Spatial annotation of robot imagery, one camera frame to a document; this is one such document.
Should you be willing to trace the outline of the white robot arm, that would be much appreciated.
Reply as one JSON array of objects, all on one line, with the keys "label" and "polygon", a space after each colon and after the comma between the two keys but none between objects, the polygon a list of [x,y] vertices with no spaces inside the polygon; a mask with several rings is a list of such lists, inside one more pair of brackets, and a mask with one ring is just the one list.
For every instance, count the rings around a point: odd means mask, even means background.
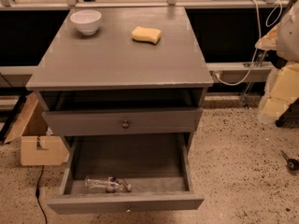
[{"label": "white robot arm", "polygon": [[275,50],[278,57],[299,62],[299,1],[287,11],[278,25],[256,42],[255,47]]}]

